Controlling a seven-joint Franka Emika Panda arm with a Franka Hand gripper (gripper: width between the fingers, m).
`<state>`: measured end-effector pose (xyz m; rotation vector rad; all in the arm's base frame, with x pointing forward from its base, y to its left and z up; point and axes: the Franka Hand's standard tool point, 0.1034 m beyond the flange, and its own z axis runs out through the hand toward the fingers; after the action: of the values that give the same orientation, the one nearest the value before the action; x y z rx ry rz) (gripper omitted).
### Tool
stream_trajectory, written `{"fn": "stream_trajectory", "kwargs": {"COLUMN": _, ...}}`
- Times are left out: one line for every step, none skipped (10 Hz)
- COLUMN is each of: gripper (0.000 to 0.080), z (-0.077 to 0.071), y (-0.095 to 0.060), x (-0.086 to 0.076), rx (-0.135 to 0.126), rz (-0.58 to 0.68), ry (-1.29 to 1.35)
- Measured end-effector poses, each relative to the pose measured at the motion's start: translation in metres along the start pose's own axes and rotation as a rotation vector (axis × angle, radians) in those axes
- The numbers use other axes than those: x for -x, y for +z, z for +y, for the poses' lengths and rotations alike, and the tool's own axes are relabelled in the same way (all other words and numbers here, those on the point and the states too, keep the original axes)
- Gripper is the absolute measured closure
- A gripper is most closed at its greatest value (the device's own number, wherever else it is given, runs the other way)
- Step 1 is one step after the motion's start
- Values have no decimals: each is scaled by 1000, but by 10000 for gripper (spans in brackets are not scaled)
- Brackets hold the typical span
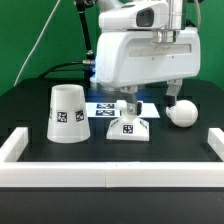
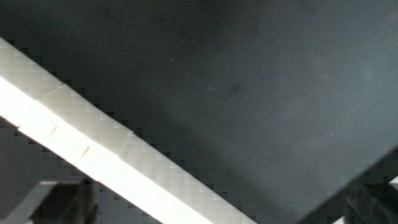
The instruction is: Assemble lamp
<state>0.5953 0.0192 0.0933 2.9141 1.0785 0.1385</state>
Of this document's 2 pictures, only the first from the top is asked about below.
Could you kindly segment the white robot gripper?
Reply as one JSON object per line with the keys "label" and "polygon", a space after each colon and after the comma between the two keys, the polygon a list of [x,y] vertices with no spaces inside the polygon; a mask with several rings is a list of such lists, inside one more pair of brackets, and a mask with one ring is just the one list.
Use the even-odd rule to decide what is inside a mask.
{"label": "white robot gripper", "polygon": [[168,81],[165,99],[176,104],[182,78],[200,70],[200,40],[195,28],[178,33],[174,43],[154,43],[150,31],[104,32],[97,45],[96,77],[103,86],[120,88],[127,112],[137,114],[137,86]]}

